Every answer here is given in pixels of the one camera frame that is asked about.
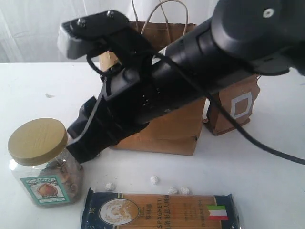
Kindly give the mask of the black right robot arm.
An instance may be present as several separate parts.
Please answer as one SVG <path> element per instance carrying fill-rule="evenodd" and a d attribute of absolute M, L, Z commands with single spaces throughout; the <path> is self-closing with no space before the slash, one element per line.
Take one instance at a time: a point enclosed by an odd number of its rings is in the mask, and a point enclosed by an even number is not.
<path fill-rule="evenodd" d="M 83 104 L 68 129 L 79 163 L 143 130 L 151 120 L 254 74 L 305 73 L 302 0 L 220 0 L 211 18 L 163 52 L 116 10 L 67 21 L 59 49 L 85 56 L 101 77 L 98 97 Z"/>

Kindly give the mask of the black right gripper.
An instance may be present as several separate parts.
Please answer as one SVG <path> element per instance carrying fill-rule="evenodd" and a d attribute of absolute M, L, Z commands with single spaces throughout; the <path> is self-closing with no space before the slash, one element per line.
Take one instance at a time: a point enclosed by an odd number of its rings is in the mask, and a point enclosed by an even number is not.
<path fill-rule="evenodd" d="M 168 63 L 152 64 L 151 60 L 120 58 L 122 69 L 105 77 L 100 102 L 93 96 L 81 106 L 68 127 L 72 140 L 66 146 L 76 161 L 94 159 L 153 119 L 181 107 L 181 75 Z"/>

